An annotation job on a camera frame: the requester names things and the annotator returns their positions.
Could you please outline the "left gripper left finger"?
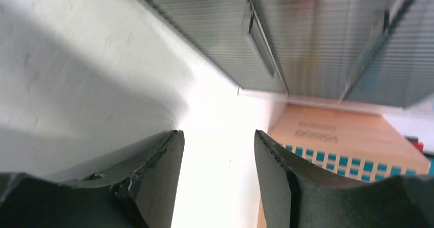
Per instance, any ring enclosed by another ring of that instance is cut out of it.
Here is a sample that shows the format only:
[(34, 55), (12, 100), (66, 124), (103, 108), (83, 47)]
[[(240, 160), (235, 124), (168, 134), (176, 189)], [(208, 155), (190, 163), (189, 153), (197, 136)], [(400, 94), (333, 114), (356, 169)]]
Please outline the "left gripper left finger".
[(169, 131), (82, 180), (1, 173), (1, 227), (171, 227), (185, 145)]

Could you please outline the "red folder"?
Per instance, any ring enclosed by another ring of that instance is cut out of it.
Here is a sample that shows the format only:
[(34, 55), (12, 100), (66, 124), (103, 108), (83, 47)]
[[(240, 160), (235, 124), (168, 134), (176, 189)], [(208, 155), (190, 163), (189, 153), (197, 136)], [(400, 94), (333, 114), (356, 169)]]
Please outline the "red folder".
[(424, 144), (416, 136), (405, 136), (405, 138), (420, 152), (423, 152)]

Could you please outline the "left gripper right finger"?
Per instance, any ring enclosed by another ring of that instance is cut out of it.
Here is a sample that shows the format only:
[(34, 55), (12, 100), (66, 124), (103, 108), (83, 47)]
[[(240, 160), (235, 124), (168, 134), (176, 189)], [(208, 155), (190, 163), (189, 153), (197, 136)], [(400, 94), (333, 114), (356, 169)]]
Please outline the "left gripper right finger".
[(398, 175), (374, 183), (325, 170), (254, 134), (268, 227), (433, 227), (433, 176)]

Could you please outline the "clear grey drawer organizer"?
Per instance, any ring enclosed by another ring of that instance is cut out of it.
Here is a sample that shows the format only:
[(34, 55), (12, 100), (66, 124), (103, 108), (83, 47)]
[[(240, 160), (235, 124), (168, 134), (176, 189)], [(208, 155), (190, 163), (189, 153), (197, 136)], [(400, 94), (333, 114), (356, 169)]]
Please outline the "clear grey drawer organizer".
[(433, 95), (433, 0), (139, 0), (243, 89), (409, 108)]

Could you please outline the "teal folder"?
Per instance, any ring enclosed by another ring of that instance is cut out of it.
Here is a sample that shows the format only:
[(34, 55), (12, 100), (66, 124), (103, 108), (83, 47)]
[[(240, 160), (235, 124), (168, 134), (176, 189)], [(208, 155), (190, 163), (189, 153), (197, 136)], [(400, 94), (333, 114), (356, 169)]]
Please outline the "teal folder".
[(364, 182), (374, 182), (396, 175), (416, 175), (417, 171), (408, 167), (376, 163), (360, 158), (336, 155), (323, 151), (303, 148), (300, 146), (284, 145), (284, 147), (323, 169)]

